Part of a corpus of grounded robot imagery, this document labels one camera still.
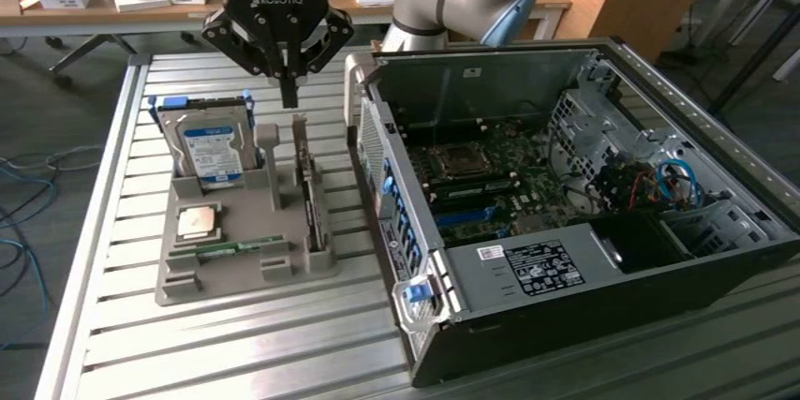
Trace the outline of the Nvidia graphics card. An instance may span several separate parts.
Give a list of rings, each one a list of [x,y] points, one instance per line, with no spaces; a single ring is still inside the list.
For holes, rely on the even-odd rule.
[[[291,132],[295,148],[295,182],[303,191],[306,217],[310,229],[308,250],[311,253],[327,251],[331,247],[331,232],[324,198],[320,193],[322,175],[316,169],[307,130],[308,118],[295,114]]]

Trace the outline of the wooden desk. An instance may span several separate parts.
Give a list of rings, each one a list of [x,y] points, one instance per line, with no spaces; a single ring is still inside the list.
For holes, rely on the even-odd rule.
[[[12,14],[6,13],[0,6],[0,37],[90,36],[188,30],[202,32],[207,17],[222,8],[223,1],[210,0],[206,5],[171,4],[168,7],[130,12],[119,12],[114,0],[91,0],[86,9],[48,10],[40,7],[32,11],[18,10]],[[394,5],[360,7],[355,0],[330,0],[330,3],[348,12],[352,25],[386,23],[391,26]],[[535,0],[530,20],[535,19],[540,25],[555,29],[570,7],[568,0]]]

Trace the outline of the hard disk in blue caddy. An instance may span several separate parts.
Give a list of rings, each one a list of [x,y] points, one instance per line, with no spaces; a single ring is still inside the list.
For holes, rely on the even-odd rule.
[[[175,174],[195,177],[207,190],[242,185],[246,172],[262,167],[251,93],[216,98],[150,96],[148,106]]]

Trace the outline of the CPU socket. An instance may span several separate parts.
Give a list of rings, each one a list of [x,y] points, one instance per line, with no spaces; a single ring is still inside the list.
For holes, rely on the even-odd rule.
[[[442,176],[448,179],[470,178],[495,172],[483,147],[474,142],[439,145],[432,148],[432,156]]]

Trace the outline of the CPU chip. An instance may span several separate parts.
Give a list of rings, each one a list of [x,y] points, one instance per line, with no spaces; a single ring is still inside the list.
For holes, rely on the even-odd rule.
[[[178,215],[176,237],[182,241],[208,238],[216,229],[216,209],[212,206],[191,206]]]

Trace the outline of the grey printed parts rack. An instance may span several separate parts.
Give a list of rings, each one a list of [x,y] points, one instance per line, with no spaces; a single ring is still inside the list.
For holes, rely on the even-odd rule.
[[[258,126],[254,140],[264,164],[246,172],[242,185],[206,190],[195,177],[171,180],[155,288],[155,301],[162,306],[316,281],[340,272],[330,219],[330,249],[318,253],[308,250],[306,204],[295,182],[295,148],[292,163],[279,165],[274,158],[276,126]],[[182,241],[176,237],[179,212],[203,205],[216,209],[212,236]],[[215,259],[168,256],[172,250],[274,235],[283,235],[286,241],[248,253]]]

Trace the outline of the blue expansion slot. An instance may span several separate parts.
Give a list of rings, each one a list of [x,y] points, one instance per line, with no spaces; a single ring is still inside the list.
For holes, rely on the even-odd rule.
[[[456,227],[475,222],[487,222],[492,219],[496,208],[494,206],[467,210],[462,212],[444,213],[435,217],[439,227]]]

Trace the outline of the green RAM stick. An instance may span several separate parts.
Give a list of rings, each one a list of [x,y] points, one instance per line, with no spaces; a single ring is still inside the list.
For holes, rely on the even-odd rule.
[[[248,253],[251,251],[259,250],[260,247],[266,244],[272,244],[284,241],[286,239],[283,235],[274,235],[246,241],[208,244],[196,246],[194,248],[172,250],[168,253],[168,256],[171,258],[195,256],[199,259],[215,259],[240,253]]]

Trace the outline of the green motherboard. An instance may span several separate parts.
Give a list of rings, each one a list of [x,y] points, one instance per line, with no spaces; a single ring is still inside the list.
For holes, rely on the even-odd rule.
[[[432,148],[454,143],[478,143],[495,172],[476,177],[448,179],[442,176]],[[478,244],[567,226],[594,212],[595,198],[568,186],[570,172],[560,173],[551,164],[555,140],[550,132],[520,119],[479,121],[475,126],[454,126],[442,131],[426,130],[408,135],[410,162],[434,217],[494,206],[494,217],[456,227],[439,227],[444,244],[456,247]],[[520,185],[498,194],[452,200],[430,200],[431,185],[455,181],[514,179]]]

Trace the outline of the blue case latch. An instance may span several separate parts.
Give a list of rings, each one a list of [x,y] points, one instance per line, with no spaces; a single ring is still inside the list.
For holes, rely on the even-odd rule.
[[[410,304],[428,301],[434,297],[434,290],[428,282],[412,283],[403,289],[403,295]]]

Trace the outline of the grey power supply unit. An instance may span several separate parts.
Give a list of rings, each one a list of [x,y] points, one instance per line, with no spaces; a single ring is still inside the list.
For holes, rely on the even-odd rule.
[[[587,223],[450,248],[447,263],[462,305],[475,314],[542,303],[623,277]]]

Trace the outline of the black plastic fan shroud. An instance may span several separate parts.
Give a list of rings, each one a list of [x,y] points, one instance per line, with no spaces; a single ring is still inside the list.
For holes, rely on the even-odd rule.
[[[590,225],[624,274],[691,259],[688,250],[652,211],[598,215],[590,219]]]

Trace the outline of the black open PC case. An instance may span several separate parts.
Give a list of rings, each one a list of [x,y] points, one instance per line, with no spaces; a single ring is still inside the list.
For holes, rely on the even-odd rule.
[[[800,190],[627,44],[600,38],[502,49],[370,52],[346,61],[350,148],[390,307],[426,387],[708,307],[800,255]],[[598,215],[686,212],[732,201],[770,236],[624,274],[542,303],[475,314],[411,165],[408,135],[520,119],[550,132],[558,172]],[[428,282],[410,304],[403,289]]]

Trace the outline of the metal disk bay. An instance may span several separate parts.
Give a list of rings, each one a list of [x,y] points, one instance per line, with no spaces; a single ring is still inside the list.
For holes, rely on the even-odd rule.
[[[766,244],[771,239],[746,211],[730,200],[719,200],[686,212],[664,212],[662,219],[695,257]]]

